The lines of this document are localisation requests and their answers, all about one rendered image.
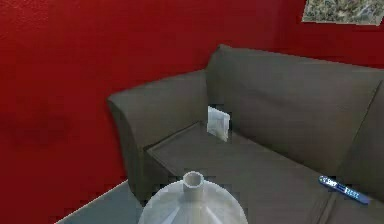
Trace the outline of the dark grey sofa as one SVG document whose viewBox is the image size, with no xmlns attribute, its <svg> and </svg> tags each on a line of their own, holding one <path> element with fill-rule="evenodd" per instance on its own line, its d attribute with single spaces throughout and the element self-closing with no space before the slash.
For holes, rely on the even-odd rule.
<svg viewBox="0 0 384 224">
<path fill-rule="evenodd" d="M 220 45 L 204 69 L 107 103 L 142 204 L 198 171 L 237 199 L 248 224 L 384 224 L 384 69 Z M 227 141 L 207 132 L 208 107 L 230 115 Z"/>
</svg>

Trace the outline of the blue remote control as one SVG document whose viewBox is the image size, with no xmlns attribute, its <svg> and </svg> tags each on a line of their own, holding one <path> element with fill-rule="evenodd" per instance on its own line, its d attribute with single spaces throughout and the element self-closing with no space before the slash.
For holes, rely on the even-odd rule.
<svg viewBox="0 0 384 224">
<path fill-rule="evenodd" d="M 332 178 L 330 176 L 321 175 L 318 177 L 318 181 L 321 185 L 328 187 L 329 189 L 334 190 L 363 205 L 368 205 L 371 202 L 371 199 L 367 195 L 351 187 L 348 187 L 347 185 L 342 184 L 341 182 L 337 181 L 335 178 Z"/>
</svg>

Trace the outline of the framed wall picture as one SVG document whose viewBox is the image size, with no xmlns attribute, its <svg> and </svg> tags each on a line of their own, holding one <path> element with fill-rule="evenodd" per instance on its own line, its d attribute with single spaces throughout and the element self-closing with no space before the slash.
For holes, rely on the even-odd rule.
<svg viewBox="0 0 384 224">
<path fill-rule="evenodd" d="M 302 21 L 379 26 L 384 0 L 306 0 Z"/>
</svg>

